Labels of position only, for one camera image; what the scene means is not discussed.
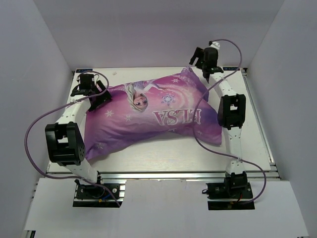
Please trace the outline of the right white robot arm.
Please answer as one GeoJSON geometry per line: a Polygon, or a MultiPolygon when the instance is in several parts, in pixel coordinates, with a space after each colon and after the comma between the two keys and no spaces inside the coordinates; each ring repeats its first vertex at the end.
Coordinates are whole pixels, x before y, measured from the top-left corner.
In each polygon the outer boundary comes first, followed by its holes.
{"type": "Polygon", "coordinates": [[[246,117],[246,97],[237,94],[227,82],[227,78],[235,74],[239,67],[231,74],[225,75],[223,69],[217,65],[219,41],[209,42],[205,49],[197,47],[189,64],[195,65],[203,73],[207,82],[212,80],[212,85],[204,94],[215,89],[219,98],[217,122],[222,127],[226,152],[216,152],[202,146],[209,152],[225,156],[230,159],[225,169],[224,193],[231,198],[241,193],[242,187],[248,183],[245,167],[242,162],[241,131],[246,117]]]}

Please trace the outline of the pink and purple Frozen pillowcase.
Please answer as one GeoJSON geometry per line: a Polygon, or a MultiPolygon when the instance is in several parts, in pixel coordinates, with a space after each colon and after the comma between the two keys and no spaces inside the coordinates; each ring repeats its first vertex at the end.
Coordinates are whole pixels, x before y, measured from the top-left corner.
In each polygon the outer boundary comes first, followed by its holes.
{"type": "Polygon", "coordinates": [[[190,67],[179,73],[109,88],[111,101],[88,112],[84,143],[88,160],[166,132],[220,145],[222,129],[206,86],[190,67]]]}

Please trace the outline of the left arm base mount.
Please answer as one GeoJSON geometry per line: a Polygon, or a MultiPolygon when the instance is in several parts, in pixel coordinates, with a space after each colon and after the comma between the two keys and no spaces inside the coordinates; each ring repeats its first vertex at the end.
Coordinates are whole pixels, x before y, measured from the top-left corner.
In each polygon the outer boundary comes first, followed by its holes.
{"type": "MultiPolygon", "coordinates": [[[[118,208],[118,204],[111,194],[104,188],[81,183],[76,179],[76,189],[73,199],[73,207],[80,208],[118,208]]],[[[122,183],[104,183],[121,205],[124,198],[125,185],[122,183]]]]}

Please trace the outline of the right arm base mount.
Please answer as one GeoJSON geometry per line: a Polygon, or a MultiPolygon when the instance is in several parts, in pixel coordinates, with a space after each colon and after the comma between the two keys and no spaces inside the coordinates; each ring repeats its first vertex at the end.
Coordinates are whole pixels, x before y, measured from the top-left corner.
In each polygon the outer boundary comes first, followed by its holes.
{"type": "Polygon", "coordinates": [[[254,210],[253,192],[246,172],[226,175],[223,182],[207,183],[202,190],[210,211],[254,210]]]}

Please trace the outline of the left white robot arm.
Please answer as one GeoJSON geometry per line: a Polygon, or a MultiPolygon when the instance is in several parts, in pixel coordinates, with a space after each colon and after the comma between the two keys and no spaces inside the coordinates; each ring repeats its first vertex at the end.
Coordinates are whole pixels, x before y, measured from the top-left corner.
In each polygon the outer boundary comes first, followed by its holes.
{"type": "Polygon", "coordinates": [[[99,198],[104,194],[105,186],[98,181],[99,172],[85,158],[84,139],[79,129],[87,112],[93,112],[111,101],[107,86],[95,76],[101,76],[108,82],[107,77],[97,71],[80,72],[65,111],[54,124],[46,126],[45,135],[50,161],[89,181],[87,191],[94,198],[99,198]]]}

